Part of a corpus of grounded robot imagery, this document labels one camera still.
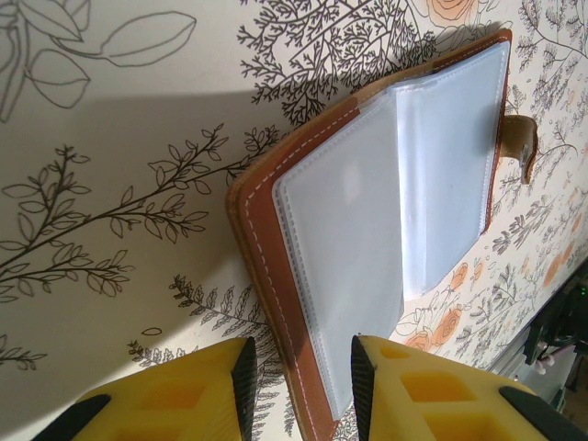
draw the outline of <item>card holder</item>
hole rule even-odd
[[[436,285],[488,228],[499,156],[529,183],[537,124],[503,114],[511,39],[502,29],[367,85],[230,187],[303,439],[332,439],[350,401],[347,336],[388,337],[402,292]]]

